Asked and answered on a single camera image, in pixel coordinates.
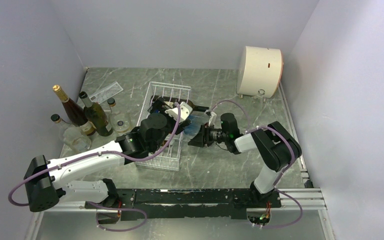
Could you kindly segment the clear bottle blue emblem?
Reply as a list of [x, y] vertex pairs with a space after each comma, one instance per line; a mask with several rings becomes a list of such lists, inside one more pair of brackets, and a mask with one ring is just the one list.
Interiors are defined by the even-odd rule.
[[129, 132], [132, 126], [130, 114], [121, 110], [113, 97], [107, 100], [107, 104], [110, 108], [109, 120], [113, 130], [120, 135]]

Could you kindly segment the green wine bottle white label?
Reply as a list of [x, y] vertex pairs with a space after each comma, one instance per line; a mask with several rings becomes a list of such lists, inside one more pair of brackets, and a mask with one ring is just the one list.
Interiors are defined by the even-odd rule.
[[101, 105], [93, 102], [85, 91], [81, 91], [78, 96], [84, 104], [83, 112], [86, 118], [92, 122], [97, 133], [102, 137], [110, 136], [113, 128]]

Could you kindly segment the small clear glass bottle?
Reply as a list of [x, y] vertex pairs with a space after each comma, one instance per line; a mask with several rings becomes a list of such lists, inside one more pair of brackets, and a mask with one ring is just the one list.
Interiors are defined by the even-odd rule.
[[266, 92], [265, 92], [264, 89], [259, 89], [259, 90], [258, 90], [257, 97], [258, 97], [259, 99], [261, 99], [263, 102], [265, 102], [265, 101], [266, 101], [265, 94], [266, 94]]

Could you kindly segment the clear bottle cork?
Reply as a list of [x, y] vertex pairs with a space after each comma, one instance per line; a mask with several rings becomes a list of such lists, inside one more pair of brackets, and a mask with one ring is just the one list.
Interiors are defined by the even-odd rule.
[[59, 139], [75, 153], [83, 153], [90, 149], [92, 141], [79, 127], [64, 121], [58, 114], [50, 116], [52, 122], [58, 127]]

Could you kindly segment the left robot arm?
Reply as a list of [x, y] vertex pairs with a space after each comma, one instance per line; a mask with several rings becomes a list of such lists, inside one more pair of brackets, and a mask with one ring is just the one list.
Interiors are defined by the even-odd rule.
[[42, 212], [62, 202], [86, 201], [114, 207], [119, 194], [110, 179], [80, 181], [85, 175], [132, 162], [144, 162], [160, 155], [175, 135], [190, 125], [193, 107], [186, 101], [172, 105], [158, 97], [140, 124], [115, 140], [86, 152], [47, 160], [34, 157], [24, 175], [27, 206]]

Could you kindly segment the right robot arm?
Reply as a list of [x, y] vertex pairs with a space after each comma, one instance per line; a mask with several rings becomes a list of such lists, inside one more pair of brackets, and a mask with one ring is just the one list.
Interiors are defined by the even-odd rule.
[[204, 148], [223, 143], [226, 150], [234, 155], [258, 150], [263, 165], [250, 185], [253, 191], [249, 199], [255, 207], [262, 207], [268, 202], [268, 193], [274, 190], [284, 171], [302, 155], [302, 149], [278, 121], [246, 134], [240, 132], [237, 119], [232, 113], [222, 114], [220, 123], [221, 128], [215, 128], [210, 123], [202, 124], [188, 145]]

